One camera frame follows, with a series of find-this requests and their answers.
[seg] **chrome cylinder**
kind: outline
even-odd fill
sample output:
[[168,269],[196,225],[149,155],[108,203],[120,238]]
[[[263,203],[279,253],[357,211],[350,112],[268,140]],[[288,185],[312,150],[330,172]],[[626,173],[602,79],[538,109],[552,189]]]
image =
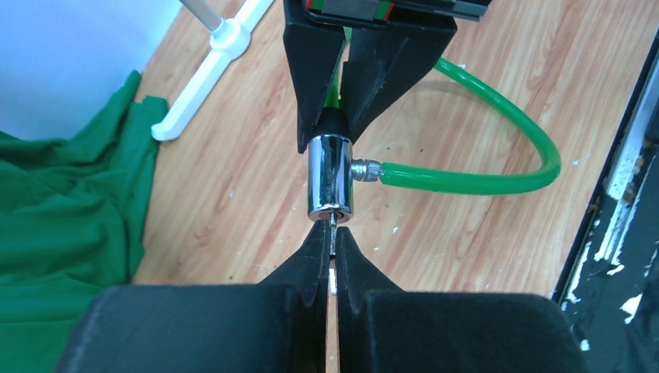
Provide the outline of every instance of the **chrome cylinder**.
[[337,223],[352,218],[350,161],[352,142],[338,134],[321,134],[309,142],[309,218]]

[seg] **green cloth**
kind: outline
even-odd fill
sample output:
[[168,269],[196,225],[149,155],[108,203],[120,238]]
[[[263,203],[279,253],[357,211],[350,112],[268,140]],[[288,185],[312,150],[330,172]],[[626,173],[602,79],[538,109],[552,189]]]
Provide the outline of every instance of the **green cloth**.
[[129,283],[141,243],[164,99],[124,87],[70,141],[0,132],[0,372],[53,371],[78,317]]

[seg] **green tube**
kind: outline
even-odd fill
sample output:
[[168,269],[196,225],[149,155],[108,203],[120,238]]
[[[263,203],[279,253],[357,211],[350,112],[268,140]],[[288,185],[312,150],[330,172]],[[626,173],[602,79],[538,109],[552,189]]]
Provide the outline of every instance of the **green tube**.
[[476,175],[383,163],[380,178],[382,183],[432,192],[501,195],[542,189],[558,177],[561,166],[558,149],[531,118],[500,93],[444,58],[439,60],[435,68],[489,103],[519,127],[538,149],[542,166],[534,173],[522,175]]

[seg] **wood grain surface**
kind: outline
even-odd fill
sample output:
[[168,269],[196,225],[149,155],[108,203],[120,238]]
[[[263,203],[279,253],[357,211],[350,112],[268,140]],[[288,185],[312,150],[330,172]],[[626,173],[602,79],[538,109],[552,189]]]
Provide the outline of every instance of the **wood grain surface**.
[[[209,0],[222,15],[241,0]],[[302,243],[306,155],[275,2],[183,136],[164,143],[136,282],[227,284],[267,276]],[[355,186],[347,223],[364,254],[409,290],[548,296],[659,24],[656,0],[496,0],[459,22],[445,57],[517,103],[558,144],[551,186],[470,197]],[[183,10],[144,72],[140,96],[176,99],[208,50]],[[356,158],[473,173],[539,166],[514,126],[438,72],[378,118]]]

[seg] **white wall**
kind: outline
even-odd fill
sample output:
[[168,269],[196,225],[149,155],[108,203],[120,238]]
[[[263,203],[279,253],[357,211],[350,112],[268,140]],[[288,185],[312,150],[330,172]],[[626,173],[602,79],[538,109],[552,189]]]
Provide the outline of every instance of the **white wall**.
[[0,131],[70,138],[142,71],[178,0],[5,0],[0,10]]

